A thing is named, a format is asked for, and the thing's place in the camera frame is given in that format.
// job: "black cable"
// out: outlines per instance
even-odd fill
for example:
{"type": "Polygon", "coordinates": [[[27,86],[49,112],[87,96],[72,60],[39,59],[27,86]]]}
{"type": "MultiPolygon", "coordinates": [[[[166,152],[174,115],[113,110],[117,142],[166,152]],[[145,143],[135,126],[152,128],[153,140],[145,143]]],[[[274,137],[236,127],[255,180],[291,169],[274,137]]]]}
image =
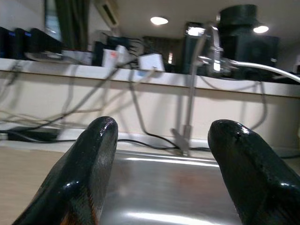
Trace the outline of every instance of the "black cable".
{"type": "Polygon", "coordinates": [[[134,54],[133,52],[130,52],[129,54],[130,54],[130,55],[133,55],[133,56],[135,56],[135,57],[137,57],[137,55],[134,54]]]}
{"type": "MultiPolygon", "coordinates": [[[[76,139],[74,139],[74,140],[70,139],[70,140],[41,141],[41,140],[37,140],[37,139],[31,138],[31,137],[28,137],[28,136],[23,135],[23,134],[20,134],[20,133],[18,133],[16,131],[13,131],[13,130],[0,130],[0,133],[2,133],[2,134],[16,135],[16,136],[19,136],[19,137],[27,140],[30,143],[51,144],[51,143],[63,143],[63,142],[75,142],[76,141],[76,139]]],[[[133,139],[118,139],[118,142],[137,143],[137,144],[144,145],[144,146],[147,146],[149,148],[158,149],[158,150],[173,150],[173,149],[177,149],[177,147],[158,147],[158,146],[154,146],[154,145],[147,144],[147,143],[140,142],[140,141],[133,140],[133,139]]],[[[207,148],[191,148],[191,150],[210,151],[207,148]]]]}
{"type": "Polygon", "coordinates": [[[293,159],[293,158],[300,158],[300,155],[295,155],[295,156],[283,156],[283,157],[280,157],[282,159],[293,159]]]}
{"type": "Polygon", "coordinates": [[[38,129],[38,128],[41,128],[41,127],[45,127],[45,126],[48,126],[58,120],[61,120],[69,115],[71,115],[72,113],[74,113],[75,111],[77,111],[81,106],[84,105],[84,103],[101,87],[105,84],[105,82],[107,80],[110,80],[114,75],[115,73],[118,71],[119,69],[113,69],[109,75],[104,79],[104,80],[101,80],[100,82],[98,82],[98,84],[85,96],[83,97],[83,99],[72,109],[70,110],[69,112],[65,113],[64,115],[62,116],[59,116],[57,117],[56,119],[53,119],[53,120],[50,120],[49,122],[45,123],[45,124],[42,124],[42,125],[39,125],[39,126],[36,126],[36,127],[28,127],[28,128],[25,128],[23,129],[22,131],[28,131],[28,130],[35,130],[35,129],[38,129]]]}
{"type": "Polygon", "coordinates": [[[5,94],[6,94],[7,90],[15,82],[15,80],[18,78],[19,73],[22,69],[22,67],[20,67],[20,65],[19,65],[20,62],[21,62],[21,60],[17,60],[12,65],[12,67],[9,69],[10,73],[8,73],[6,75],[6,77],[4,78],[6,80],[6,79],[8,79],[9,75],[12,74],[12,77],[10,78],[10,81],[3,88],[1,88],[1,90],[0,90],[0,101],[2,101],[2,99],[6,97],[5,94]]]}
{"type": "Polygon", "coordinates": [[[139,39],[139,38],[129,38],[129,37],[128,37],[128,39],[129,39],[129,40],[133,40],[133,41],[135,41],[135,40],[136,40],[136,41],[142,41],[142,40],[139,39]]]}
{"type": "Polygon", "coordinates": [[[268,116],[268,105],[267,105],[267,99],[266,99],[266,94],[265,94],[265,89],[264,89],[264,84],[262,81],[260,81],[260,86],[261,86],[261,97],[262,97],[262,104],[263,104],[263,113],[262,113],[262,117],[260,118],[260,120],[250,129],[254,130],[256,128],[258,128],[260,125],[262,125],[267,116],[268,116]]]}
{"type": "Polygon", "coordinates": [[[23,135],[19,132],[13,131],[13,130],[0,130],[1,134],[12,134],[12,135],[16,135],[18,137],[21,137],[25,140],[27,140],[28,142],[31,143],[44,143],[44,144],[49,144],[49,143],[59,143],[59,142],[75,142],[76,140],[53,140],[53,141],[41,141],[41,140],[37,140],[31,137],[28,137],[26,135],[23,135]]]}
{"type": "Polygon", "coordinates": [[[177,149],[177,147],[158,147],[158,146],[153,146],[144,142],[140,142],[140,141],[136,141],[136,140],[132,140],[132,139],[119,139],[118,142],[131,142],[131,143],[137,143],[140,145],[144,145],[147,146],[149,148],[153,148],[153,149],[158,149],[158,150],[172,150],[172,149],[177,149]]]}
{"type": "Polygon", "coordinates": [[[137,117],[139,119],[139,122],[140,122],[140,126],[142,128],[142,131],[149,135],[149,136],[152,136],[152,137],[156,137],[156,138],[159,138],[159,139],[162,139],[168,143],[170,143],[171,145],[173,145],[175,148],[179,149],[179,147],[171,142],[170,140],[164,138],[164,137],[161,137],[159,135],[155,135],[155,134],[151,134],[149,133],[147,130],[146,130],[146,127],[145,127],[145,124],[144,124],[144,121],[143,121],[143,116],[142,116],[142,113],[141,113],[141,109],[140,109],[140,106],[139,106],[139,103],[137,101],[137,97],[136,97],[136,94],[135,94],[135,88],[132,84],[132,77],[133,77],[133,70],[130,72],[130,76],[129,76],[129,88],[130,88],[130,92],[132,94],[132,99],[133,99],[133,102],[134,102],[134,105],[135,105],[135,110],[136,110],[136,114],[137,114],[137,117]]]}
{"type": "MultiPolygon", "coordinates": [[[[66,102],[64,103],[62,107],[62,114],[65,115],[67,113],[68,107],[70,106],[73,96],[74,96],[74,83],[75,83],[75,78],[76,78],[76,71],[78,69],[79,65],[75,65],[71,71],[71,76],[69,78],[69,84],[68,84],[68,94],[67,94],[67,99],[66,102]]],[[[65,118],[62,118],[62,129],[65,128],[65,118]]]]}

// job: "curtain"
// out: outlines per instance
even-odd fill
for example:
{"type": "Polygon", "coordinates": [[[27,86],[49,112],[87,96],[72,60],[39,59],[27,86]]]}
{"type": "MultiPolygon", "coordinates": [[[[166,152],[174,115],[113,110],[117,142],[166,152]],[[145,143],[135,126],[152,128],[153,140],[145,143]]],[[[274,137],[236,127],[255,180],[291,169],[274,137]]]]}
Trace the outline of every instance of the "curtain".
{"type": "Polygon", "coordinates": [[[64,46],[86,51],[90,0],[55,0],[55,5],[64,46]]]}

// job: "air conditioner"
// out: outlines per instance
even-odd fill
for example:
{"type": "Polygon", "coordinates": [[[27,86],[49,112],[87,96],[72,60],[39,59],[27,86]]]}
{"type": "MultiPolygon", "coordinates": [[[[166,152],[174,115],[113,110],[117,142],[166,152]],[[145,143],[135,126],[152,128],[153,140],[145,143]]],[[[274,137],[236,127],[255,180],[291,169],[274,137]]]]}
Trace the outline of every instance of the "air conditioner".
{"type": "Polygon", "coordinates": [[[119,15],[115,0],[94,0],[94,4],[110,28],[118,27],[119,15]]]}

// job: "ceiling light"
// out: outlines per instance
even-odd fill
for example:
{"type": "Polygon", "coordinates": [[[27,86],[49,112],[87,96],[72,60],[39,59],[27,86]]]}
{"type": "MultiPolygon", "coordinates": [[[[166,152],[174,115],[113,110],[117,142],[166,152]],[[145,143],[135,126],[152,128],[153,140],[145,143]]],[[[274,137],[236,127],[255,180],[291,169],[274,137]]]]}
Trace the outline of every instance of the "ceiling light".
{"type": "Polygon", "coordinates": [[[158,16],[152,17],[150,20],[155,25],[163,25],[169,22],[166,18],[158,16]]]}
{"type": "Polygon", "coordinates": [[[269,28],[267,26],[258,26],[258,27],[255,27],[253,29],[253,31],[257,34],[262,34],[262,33],[265,33],[269,30],[269,28]]]}

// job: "power cord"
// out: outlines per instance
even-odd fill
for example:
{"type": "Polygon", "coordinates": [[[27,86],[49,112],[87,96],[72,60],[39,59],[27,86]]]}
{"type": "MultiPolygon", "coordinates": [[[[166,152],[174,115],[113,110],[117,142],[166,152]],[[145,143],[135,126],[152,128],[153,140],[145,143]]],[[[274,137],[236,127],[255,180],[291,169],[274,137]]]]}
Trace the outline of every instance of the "power cord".
{"type": "MultiPolygon", "coordinates": [[[[65,115],[67,113],[68,107],[70,106],[72,100],[73,100],[73,96],[74,96],[74,83],[75,83],[75,78],[76,78],[76,71],[78,69],[79,65],[75,65],[72,68],[71,71],[71,76],[69,77],[69,84],[68,84],[68,94],[67,94],[67,99],[66,102],[64,103],[63,107],[62,107],[62,114],[65,115]]],[[[62,118],[62,130],[64,130],[65,128],[65,117],[62,118]]]]}
{"type": "Polygon", "coordinates": [[[139,119],[139,122],[140,122],[140,126],[142,128],[142,131],[148,135],[148,136],[152,136],[152,137],[156,137],[156,138],[159,138],[159,139],[162,139],[168,143],[170,143],[171,145],[173,145],[175,148],[179,148],[175,143],[171,142],[170,140],[164,138],[164,137],[161,137],[159,135],[155,135],[155,134],[152,134],[152,133],[149,133],[147,130],[146,130],[146,127],[145,127],[145,124],[144,124],[144,121],[143,121],[143,116],[142,116],[142,113],[141,113],[141,109],[140,109],[140,106],[139,106],[139,103],[137,101],[137,97],[136,97],[136,94],[135,94],[135,88],[133,86],[133,82],[132,82],[132,78],[133,78],[133,70],[131,70],[130,72],[130,77],[129,77],[129,88],[130,88],[130,92],[131,92],[131,95],[132,95],[132,100],[134,102],[134,105],[135,105],[135,110],[136,110],[136,114],[137,114],[137,117],[139,119]]]}
{"type": "Polygon", "coordinates": [[[254,130],[254,129],[258,128],[260,125],[262,125],[265,122],[265,120],[267,118],[267,115],[268,115],[268,105],[267,105],[267,99],[266,99],[266,92],[265,92],[264,84],[263,84],[262,81],[260,81],[260,86],[261,86],[261,97],[262,97],[262,104],[263,104],[263,113],[262,113],[261,119],[253,127],[250,128],[251,130],[254,130]]]}
{"type": "Polygon", "coordinates": [[[133,139],[119,139],[118,142],[137,143],[137,144],[144,145],[144,146],[147,146],[149,148],[158,149],[158,150],[172,150],[172,149],[177,149],[177,147],[158,147],[158,146],[154,146],[154,145],[147,144],[147,143],[140,142],[140,141],[133,140],[133,139]]]}
{"type": "Polygon", "coordinates": [[[295,155],[295,156],[284,156],[281,157],[282,159],[294,159],[294,158],[300,158],[300,155],[295,155]]]}
{"type": "MultiPolygon", "coordinates": [[[[140,80],[138,80],[137,82],[134,83],[134,86],[138,86],[141,83],[146,83],[148,82],[149,78],[155,73],[155,70],[150,70],[145,76],[143,76],[140,80]]],[[[91,112],[98,112],[98,111],[103,111],[110,103],[112,103],[113,101],[115,101],[116,99],[118,99],[120,96],[123,96],[127,91],[129,91],[129,89],[124,89],[121,90],[118,94],[114,95],[113,97],[111,97],[109,100],[107,100],[107,102],[102,105],[100,108],[97,109],[86,109],[86,110],[77,110],[74,113],[91,113],[91,112]]],[[[13,121],[9,121],[8,118],[5,119],[5,122],[19,122],[19,121],[28,121],[30,123],[34,123],[34,124],[38,124],[38,123],[45,123],[48,122],[50,120],[52,120],[53,118],[55,119],[56,117],[59,117],[61,115],[63,115],[63,113],[48,117],[48,118],[37,118],[37,117],[33,117],[33,116],[29,116],[26,114],[20,114],[20,115],[16,115],[12,112],[8,112],[8,111],[4,111],[4,110],[0,110],[1,113],[5,113],[8,114],[11,117],[17,117],[20,118],[21,120],[13,120],[13,121]]]]}
{"type": "Polygon", "coordinates": [[[5,97],[7,90],[9,89],[9,87],[14,84],[14,82],[16,81],[16,79],[19,76],[19,73],[22,69],[22,67],[20,66],[21,60],[17,60],[15,61],[15,63],[12,65],[11,69],[10,69],[10,73],[7,74],[7,76],[5,77],[5,80],[7,80],[7,83],[5,83],[5,81],[3,82],[3,85],[0,89],[0,101],[2,101],[2,99],[5,97]]]}
{"type": "Polygon", "coordinates": [[[109,75],[104,79],[104,80],[101,80],[85,97],[83,97],[83,99],[72,109],[72,110],[70,110],[69,112],[67,112],[67,113],[65,113],[65,114],[63,114],[63,115],[61,115],[61,116],[59,116],[59,117],[57,117],[57,118],[55,118],[55,119],[53,119],[53,120],[51,120],[51,121],[49,121],[49,122],[47,122],[47,123],[45,123],[45,124],[41,124],[41,125],[39,125],[39,126],[36,126],[36,127],[29,127],[29,128],[25,128],[25,129],[23,129],[22,131],[29,131],[29,130],[35,130],[35,129],[38,129],[38,128],[42,128],[42,127],[45,127],[45,126],[48,126],[48,125],[50,125],[50,124],[52,124],[52,123],[54,123],[54,122],[56,122],[56,121],[58,121],[58,120],[61,120],[61,119],[63,119],[63,118],[65,118],[65,117],[67,117],[67,116],[69,116],[69,115],[71,115],[72,113],[74,113],[75,111],[77,111],[81,106],[83,106],[84,105],[84,103],[100,88],[100,87],[102,87],[104,84],[105,84],[105,82],[107,81],[107,80],[110,80],[115,74],[116,74],[116,72],[119,70],[119,68],[117,68],[117,69],[113,69],[110,73],[109,73],[109,75]]]}

